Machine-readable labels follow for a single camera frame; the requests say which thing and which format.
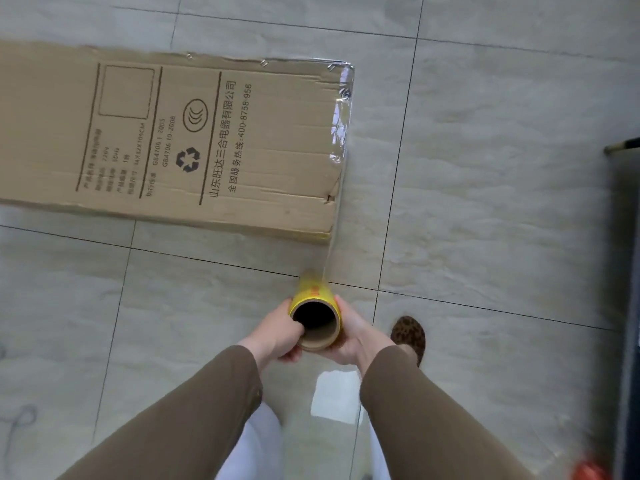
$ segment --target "brown cardboard box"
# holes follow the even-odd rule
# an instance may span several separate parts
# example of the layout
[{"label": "brown cardboard box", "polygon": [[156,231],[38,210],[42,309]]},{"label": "brown cardboard box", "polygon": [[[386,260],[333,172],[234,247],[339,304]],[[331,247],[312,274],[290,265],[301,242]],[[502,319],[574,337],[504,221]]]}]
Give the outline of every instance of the brown cardboard box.
[{"label": "brown cardboard box", "polygon": [[353,68],[0,42],[0,200],[327,239]]}]

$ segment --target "circular logo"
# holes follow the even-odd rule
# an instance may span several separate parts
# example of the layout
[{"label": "circular logo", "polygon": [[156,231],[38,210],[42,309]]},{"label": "circular logo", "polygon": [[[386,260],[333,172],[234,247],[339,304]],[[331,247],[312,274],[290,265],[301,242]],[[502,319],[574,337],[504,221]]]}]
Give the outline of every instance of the circular logo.
[{"label": "circular logo", "polygon": [[197,133],[204,128],[209,119],[209,110],[202,99],[192,99],[184,108],[182,122],[184,127],[192,133]]}]

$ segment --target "leopard print shoe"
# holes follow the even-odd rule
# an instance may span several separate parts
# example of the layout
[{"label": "leopard print shoe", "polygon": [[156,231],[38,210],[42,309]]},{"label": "leopard print shoe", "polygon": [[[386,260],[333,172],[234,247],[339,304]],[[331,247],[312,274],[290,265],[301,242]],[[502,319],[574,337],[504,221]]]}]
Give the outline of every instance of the leopard print shoe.
[{"label": "leopard print shoe", "polygon": [[418,320],[409,316],[398,318],[391,330],[391,340],[396,345],[406,344],[410,346],[415,354],[418,355],[418,366],[420,366],[424,350],[427,348],[427,338]]}]

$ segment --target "yellow tape roll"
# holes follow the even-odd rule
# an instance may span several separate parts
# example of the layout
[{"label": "yellow tape roll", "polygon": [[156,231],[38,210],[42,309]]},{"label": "yellow tape roll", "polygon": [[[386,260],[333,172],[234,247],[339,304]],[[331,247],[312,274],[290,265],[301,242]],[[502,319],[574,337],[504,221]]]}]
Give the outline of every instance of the yellow tape roll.
[{"label": "yellow tape roll", "polygon": [[313,272],[300,276],[289,315],[304,325],[305,333],[298,345],[309,352],[317,352],[330,346],[342,329],[340,308],[329,285],[319,274]]}]

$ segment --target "forearm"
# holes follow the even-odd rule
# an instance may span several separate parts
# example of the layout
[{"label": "forearm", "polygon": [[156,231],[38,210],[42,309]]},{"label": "forearm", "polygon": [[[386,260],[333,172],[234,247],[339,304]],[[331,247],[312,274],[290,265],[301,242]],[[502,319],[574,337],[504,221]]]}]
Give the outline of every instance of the forearm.
[{"label": "forearm", "polygon": [[382,349],[362,380],[362,405],[396,480],[529,480],[489,431],[398,347]]},{"label": "forearm", "polygon": [[261,400],[253,355],[229,347],[59,480],[212,480]]}]

